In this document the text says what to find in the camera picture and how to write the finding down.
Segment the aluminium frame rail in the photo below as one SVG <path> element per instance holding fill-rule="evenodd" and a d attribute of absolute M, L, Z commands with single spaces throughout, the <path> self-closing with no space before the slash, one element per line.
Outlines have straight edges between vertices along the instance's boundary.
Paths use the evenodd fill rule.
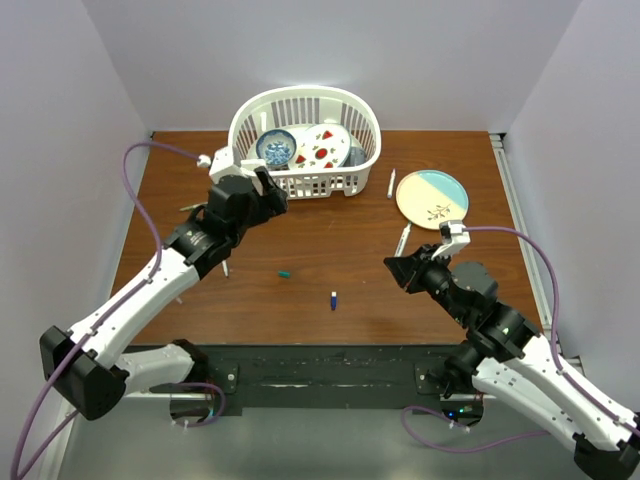
<path fill-rule="evenodd" d="M 489 141 L 500 173 L 514 228 L 524 235 L 529 235 L 503 140 L 504 134 L 489 133 Z M 555 303 L 553 298 L 548 299 L 544 287 L 544 281 L 551 279 L 548 268 L 537 250 L 529 242 L 519 239 L 519 244 L 542 330 L 550 343 L 556 346 L 557 353 L 561 355 L 562 348 L 559 337 L 553 337 L 552 333 Z"/>

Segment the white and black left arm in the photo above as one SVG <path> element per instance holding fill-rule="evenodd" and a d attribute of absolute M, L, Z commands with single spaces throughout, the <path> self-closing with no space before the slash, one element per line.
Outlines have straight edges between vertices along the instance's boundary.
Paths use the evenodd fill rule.
<path fill-rule="evenodd" d="M 287 211 L 287 194 L 263 166 L 215 180 L 206 204 L 178 225 L 149 263 L 97 311 L 39 340 L 43 373 L 87 420 L 111 411 L 127 394 L 175 383 L 185 392 L 207 380 L 205 357 L 179 340 L 134 361 L 124 351 L 169 303 L 226 261 L 246 231 Z"/>

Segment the white pen with teal tip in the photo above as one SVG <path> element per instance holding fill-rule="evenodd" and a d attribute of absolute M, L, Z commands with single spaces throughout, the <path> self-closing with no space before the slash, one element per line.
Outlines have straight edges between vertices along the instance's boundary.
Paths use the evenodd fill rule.
<path fill-rule="evenodd" d="M 405 246 L 406 246 L 408 238 L 410 236 L 411 227 L 412 227 L 412 223 L 408 222 L 407 225 L 402 230 L 400 239 L 398 241 L 398 244 L 397 244 L 397 247 L 396 247 L 396 250 L 395 250 L 395 255 L 396 256 L 401 256 L 402 253 L 404 252 Z"/>

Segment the cream and blue plate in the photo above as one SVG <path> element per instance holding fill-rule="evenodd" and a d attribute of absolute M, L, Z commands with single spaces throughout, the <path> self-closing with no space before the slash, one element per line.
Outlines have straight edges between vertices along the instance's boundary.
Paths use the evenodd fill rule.
<path fill-rule="evenodd" d="M 395 200 L 412 225 L 427 230 L 438 230 L 442 222 L 463 220 L 470 206 L 463 185 L 438 170 L 420 170 L 405 176 L 396 187 Z"/>

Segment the blue patterned bowl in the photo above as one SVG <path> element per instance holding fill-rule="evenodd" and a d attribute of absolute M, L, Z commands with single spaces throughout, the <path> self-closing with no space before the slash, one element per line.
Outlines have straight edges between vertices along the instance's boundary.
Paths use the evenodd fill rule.
<path fill-rule="evenodd" d="M 256 142 L 256 154 L 269 168 L 286 166 L 297 151 L 295 137 L 286 130 L 272 129 Z"/>

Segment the grey cup in basket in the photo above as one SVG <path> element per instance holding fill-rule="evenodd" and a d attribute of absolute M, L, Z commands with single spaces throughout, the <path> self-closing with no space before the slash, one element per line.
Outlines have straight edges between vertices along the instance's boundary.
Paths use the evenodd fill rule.
<path fill-rule="evenodd" d="M 355 167 L 364 164 L 367 161 L 367 154 L 360 147 L 351 147 L 349 156 L 344 163 L 345 167 Z"/>

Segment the watermelon pattern plate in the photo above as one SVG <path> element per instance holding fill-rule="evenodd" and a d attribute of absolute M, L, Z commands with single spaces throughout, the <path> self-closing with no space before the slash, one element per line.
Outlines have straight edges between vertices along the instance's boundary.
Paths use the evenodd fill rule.
<path fill-rule="evenodd" d="M 331 169 L 344 165 L 352 146 L 351 135 L 340 124 L 317 124 L 296 136 L 297 151 L 289 161 L 294 170 Z"/>

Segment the white pen with blue end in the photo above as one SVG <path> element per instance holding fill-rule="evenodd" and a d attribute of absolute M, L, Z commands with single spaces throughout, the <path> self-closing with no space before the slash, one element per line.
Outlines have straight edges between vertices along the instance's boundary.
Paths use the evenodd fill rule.
<path fill-rule="evenodd" d="M 388 183 L 388 187 L 387 187 L 387 192 L 386 192 L 386 198 L 387 199 L 392 199 L 393 195 L 394 195 L 394 188 L 395 188 L 395 181 L 396 181 L 396 169 L 392 169 L 391 174 L 390 174 L 390 178 L 389 178 L 389 183 Z"/>

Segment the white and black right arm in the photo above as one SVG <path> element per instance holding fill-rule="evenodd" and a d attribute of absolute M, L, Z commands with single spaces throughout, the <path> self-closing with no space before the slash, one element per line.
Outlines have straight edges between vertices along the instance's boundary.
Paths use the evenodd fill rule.
<path fill-rule="evenodd" d="M 466 332 L 430 377 L 447 393 L 492 395 L 545 429 L 591 479 L 628 479 L 639 466 L 639 416 L 600 392 L 518 310 L 498 298 L 498 284 L 480 263 L 454 269 L 426 244 L 384 264 L 400 288 L 425 292 Z"/>

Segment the grey green pen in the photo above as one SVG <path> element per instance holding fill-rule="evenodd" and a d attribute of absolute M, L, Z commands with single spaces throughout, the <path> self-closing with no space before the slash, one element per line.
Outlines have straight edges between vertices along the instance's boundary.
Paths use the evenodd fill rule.
<path fill-rule="evenodd" d="M 194 210 L 194 209 L 196 209 L 198 207 L 205 206 L 205 205 L 206 205 L 206 203 L 192 204 L 192 205 L 188 205 L 188 206 L 180 208 L 179 211 L 180 212 L 192 211 L 192 210 Z"/>

